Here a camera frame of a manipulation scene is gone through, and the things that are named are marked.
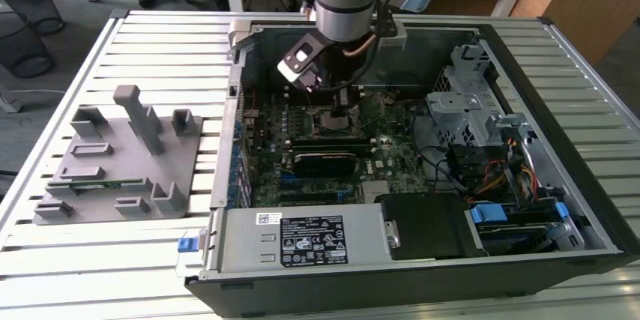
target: white label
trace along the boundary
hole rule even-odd
[[[255,225],[277,225],[281,218],[282,213],[257,213]]]
[[[338,250],[338,251],[325,251],[323,252],[323,256],[326,258],[334,258],[334,257],[338,257],[338,256],[345,256],[346,255],[346,251],[343,250]]]

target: metal bracket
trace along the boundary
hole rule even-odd
[[[253,42],[250,37],[250,20],[234,20],[229,24],[229,48],[230,50],[238,50],[243,46]]]

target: metal grating surface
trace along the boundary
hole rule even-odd
[[[131,11],[111,19],[62,99],[19,176],[0,205],[1,319],[218,319],[175,276],[175,240],[206,225],[221,126],[226,29],[235,13]],[[250,18],[297,16],[251,13]],[[541,97],[575,143],[613,202],[640,234],[640,135],[634,118],[610,91],[575,64],[571,49],[534,19],[406,16],[410,22],[489,22],[510,48]],[[121,116],[110,91],[135,84],[158,116],[190,108],[205,118],[189,217],[130,223],[37,227],[33,207],[73,134],[77,105]],[[518,108],[503,83],[502,90]],[[197,254],[186,273],[199,268]],[[286,317],[291,319],[640,319],[640,264],[578,277],[534,296],[459,301]]]

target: blue tab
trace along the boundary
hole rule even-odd
[[[479,209],[470,209],[470,217],[473,217],[473,222],[475,224],[482,222],[482,215],[479,214]]]
[[[198,251],[198,238],[181,238],[177,240],[178,253],[195,253]]]
[[[499,204],[477,204],[473,209],[470,209],[470,216],[475,224],[506,221],[506,214]]]
[[[569,217],[569,209],[566,208],[566,205],[563,204],[563,202],[555,202],[555,210],[562,219]]]

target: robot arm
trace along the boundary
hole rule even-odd
[[[377,0],[314,0],[317,31],[306,34],[285,54],[277,65],[279,73],[297,88],[306,91],[337,91],[345,88],[357,81],[370,65],[379,37],[386,36],[381,25],[393,24],[389,4],[418,12],[427,2],[385,0],[377,4]],[[371,30],[377,6],[377,25]],[[366,49],[371,45],[371,54],[366,59]],[[325,79],[319,76],[319,70],[325,70]]]

